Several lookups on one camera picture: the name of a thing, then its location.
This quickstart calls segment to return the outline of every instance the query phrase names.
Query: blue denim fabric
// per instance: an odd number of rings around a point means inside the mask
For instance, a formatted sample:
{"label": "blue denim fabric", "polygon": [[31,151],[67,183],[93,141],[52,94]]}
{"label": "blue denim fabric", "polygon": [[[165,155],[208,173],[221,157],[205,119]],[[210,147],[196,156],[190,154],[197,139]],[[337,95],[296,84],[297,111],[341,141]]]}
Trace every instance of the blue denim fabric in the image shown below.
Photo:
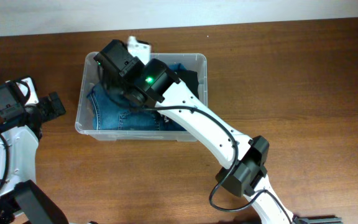
{"label": "blue denim fabric", "polygon": [[[174,71],[186,70],[182,64],[172,65]],[[130,111],[114,104],[100,83],[88,93],[87,98],[93,105],[93,129],[126,131],[185,131],[178,123],[169,120],[158,112]],[[134,106],[125,97],[117,94],[116,102],[125,106]]]}

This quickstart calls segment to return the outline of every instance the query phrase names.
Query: green led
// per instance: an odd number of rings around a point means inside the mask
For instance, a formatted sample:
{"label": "green led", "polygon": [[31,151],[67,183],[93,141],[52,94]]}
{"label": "green led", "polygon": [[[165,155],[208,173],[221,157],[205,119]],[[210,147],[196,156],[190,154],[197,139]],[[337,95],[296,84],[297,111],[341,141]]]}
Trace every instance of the green led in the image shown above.
{"label": "green led", "polygon": [[147,82],[147,83],[152,83],[152,82],[153,82],[153,78],[152,78],[152,77],[147,77],[147,78],[146,78],[146,82]]}

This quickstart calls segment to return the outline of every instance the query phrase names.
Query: plastic bin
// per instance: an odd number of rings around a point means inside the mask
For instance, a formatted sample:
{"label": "plastic bin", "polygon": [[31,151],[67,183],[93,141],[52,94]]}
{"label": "plastic bin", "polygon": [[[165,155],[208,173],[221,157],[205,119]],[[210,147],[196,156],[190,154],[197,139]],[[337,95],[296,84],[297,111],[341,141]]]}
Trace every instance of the plastic bin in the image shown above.
{"label": "plastic bin", "polygon": [[[99,82],[96,73],[96,62],[93,57],[97,52],[89,53],[85,58],[84,74],[78,102],[75,129],[80,134],[87,134],[100,141],[115,141],[118,139],[141,139],[141,140],[177,140],[196,141],[187,131],[118,131],[118,130],[94,130],[92,126],[93,110],[91,102],[86,98],[90,89]],[[152,54],[167,65],[182,63],[186,69],[197,72],[198,94],[200,101],[208,106],[208,86],[206,57],[203,54]]]}

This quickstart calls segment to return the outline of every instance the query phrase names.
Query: storage box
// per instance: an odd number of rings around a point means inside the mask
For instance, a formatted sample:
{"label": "storage box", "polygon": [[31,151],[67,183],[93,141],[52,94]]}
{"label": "storage box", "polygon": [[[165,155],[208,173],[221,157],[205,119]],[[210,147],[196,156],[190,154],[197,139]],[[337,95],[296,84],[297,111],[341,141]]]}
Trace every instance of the storage box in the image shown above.
{"label": "storage box", "polygon": [[[90,89],[99,82],[97,64],[93,57],[97,52],[89,53],[85,58],[84,74],[78,102],[75,129],[80,134],[87,134],[100,141],[115,141],[118,139],[141,139],[141,140],[177,140],[196,141],[187,131],[118,131],[118,130],[94,130],[92,126],[93,110],[91,102],[86,98]],[[206,57],[202,54],[152,54],[167,65],[182,63],[186,69],[197,72],[198,94],[200,101],[208,106],[207,70]]]}

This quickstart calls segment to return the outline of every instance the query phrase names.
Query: white backdrop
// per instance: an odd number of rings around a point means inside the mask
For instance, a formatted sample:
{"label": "white backdrop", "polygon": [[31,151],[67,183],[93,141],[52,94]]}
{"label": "white backdrop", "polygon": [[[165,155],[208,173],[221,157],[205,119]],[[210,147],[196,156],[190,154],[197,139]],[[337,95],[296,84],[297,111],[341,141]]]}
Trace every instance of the white backdrop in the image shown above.
{"label": "white backdrop", "polygon": [[0,0],[0,36],[358,17],[358,0]]}

